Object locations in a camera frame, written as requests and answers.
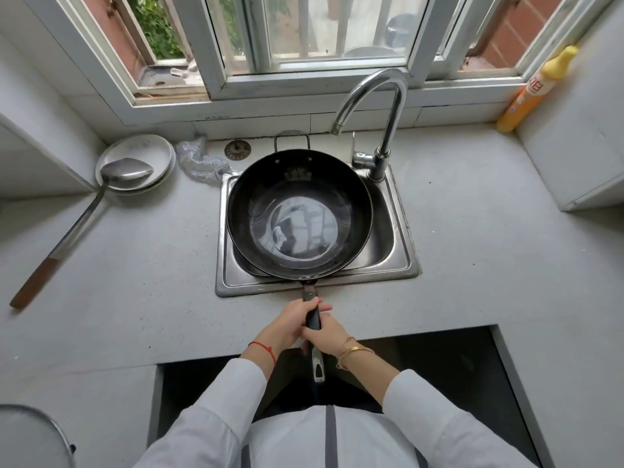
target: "window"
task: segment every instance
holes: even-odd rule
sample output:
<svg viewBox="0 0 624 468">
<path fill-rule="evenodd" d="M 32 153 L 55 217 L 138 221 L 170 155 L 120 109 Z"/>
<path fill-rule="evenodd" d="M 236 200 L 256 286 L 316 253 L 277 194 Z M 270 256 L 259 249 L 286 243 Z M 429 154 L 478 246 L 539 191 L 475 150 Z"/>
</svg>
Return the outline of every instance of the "window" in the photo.
<svg viewBox="0 0 624 468">
<path fill-rule="evenodd" d="M 143 124 L 336 111 L 384 67 L 408 106 L 506 101 L 611 0 L 25 1 Z"/>
</svg>

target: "white plate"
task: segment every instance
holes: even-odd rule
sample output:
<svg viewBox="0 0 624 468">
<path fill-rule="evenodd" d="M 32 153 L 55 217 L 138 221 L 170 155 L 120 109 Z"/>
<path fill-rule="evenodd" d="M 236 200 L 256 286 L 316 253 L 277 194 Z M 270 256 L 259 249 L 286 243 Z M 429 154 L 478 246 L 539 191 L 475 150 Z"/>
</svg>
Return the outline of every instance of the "white plate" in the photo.
<svg viewBox="0 0 624 468">
<path fill-rule="evenodd" d="M 113 190 L 129 191 L 149 187 L 167 172 L 172 157 L 176 153 L 174 147 L 166 139 L 157 135 L 137 135 L 114 143 L 100 156 L 96 164 L 96 180 L 102 185 L 100 170 L 105 164 L 122 158 L 134 158 L 150 164 L 154 172 L 149 176 L 109 185 Z"/>
<path fill-rule="evenodd" d="M 112 190 L 112 192 L 115 195 L 137 195 L 143 192 L 147 192 L 149 190 L 155 189 L 157 188 L 160 184 L 162 184 L 165 180 L 167 180 L 167 178 L 171 175 L 171 172 L 174 171 L 174 169 L 176 168 L 176 157 L 175 154 L 173 154 L 171 156 L 171 161 L 169 162 L 169 167 L 167 168 L 167 171 L 165 172 L 165 175 L 163 175 L 159 180 L 157 180 L 156 182 L 154 182 L 153 184 L 144 187 L 142 189 L 137 189 L 137 190 Z"/>
</svg>

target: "spatula head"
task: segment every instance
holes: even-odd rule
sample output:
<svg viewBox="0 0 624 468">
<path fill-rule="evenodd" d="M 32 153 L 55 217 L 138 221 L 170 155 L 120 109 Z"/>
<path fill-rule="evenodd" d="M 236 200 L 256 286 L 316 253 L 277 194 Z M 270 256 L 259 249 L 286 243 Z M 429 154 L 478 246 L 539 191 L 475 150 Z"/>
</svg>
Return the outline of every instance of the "spatula head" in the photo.
<svg viewBox="0 0 624 468">
<path fill-rule="evenodd" d="M 105 181 L 120 182 L 140 179 L 149 176 L 154 168 L 143 161 L 134 158 L 122 158 L 109 162 L 100 169 L 102 179 Z"/>
</svg>

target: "red bracelet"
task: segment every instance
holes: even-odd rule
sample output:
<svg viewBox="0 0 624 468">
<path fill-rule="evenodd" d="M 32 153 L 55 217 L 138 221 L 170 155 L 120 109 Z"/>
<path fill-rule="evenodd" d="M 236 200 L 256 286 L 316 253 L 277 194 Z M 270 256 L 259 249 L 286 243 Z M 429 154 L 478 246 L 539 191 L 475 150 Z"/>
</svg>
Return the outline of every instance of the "red bracelet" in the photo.
<svg viewBox="0 0 624 468">
<path fill-rule="evenodd" d="M 259 341 L 252 341 L 249 345 L 253 345 L 253 344 L 260 345 L 262 348 L 264 348 L 265 350 L 269 352 L 269 354 L 271 355 L 271 358 L 273 358 L 273 367 L 275 368 L 275 365 L 277 364 L 277 360 L 275 358 L 275 354 L 273 354 L 273 350 L 271 349 L 271 347 L 265 345 L 264 343 L 260 343 Z"/>
</svg>

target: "hand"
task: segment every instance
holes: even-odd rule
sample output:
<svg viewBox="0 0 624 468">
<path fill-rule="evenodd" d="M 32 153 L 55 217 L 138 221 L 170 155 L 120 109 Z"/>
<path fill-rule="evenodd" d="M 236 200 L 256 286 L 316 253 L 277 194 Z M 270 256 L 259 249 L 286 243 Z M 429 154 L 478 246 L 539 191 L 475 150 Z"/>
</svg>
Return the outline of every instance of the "hand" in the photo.
<svg viewBox="0 0 624 468">
<path fill-rule="evenodd" d="M 323 353 L 332 354 L 336 358 L 344 350 L 344 345 L 349 338 L 349 334 L 344 330 L 345 327 L 329 314 L 321 315 L 321 329 L 310 330 L 304 328 L 301 336 L 312 342 Z"/>
<path fill-rule="evenodd" d="M 332 310 L 331 304 L 321 304 L 323 300 L 315 297 L 308 302 L 302 299 L 289 302 L 277 318 L 260 332 L 256 341 L 270 346 L 277 357 L 301 336 L 301 330 L 305 327 L 306 315 L 309 311 L 314 310 L 317 305 L 321 312 Z"/>
</svg>

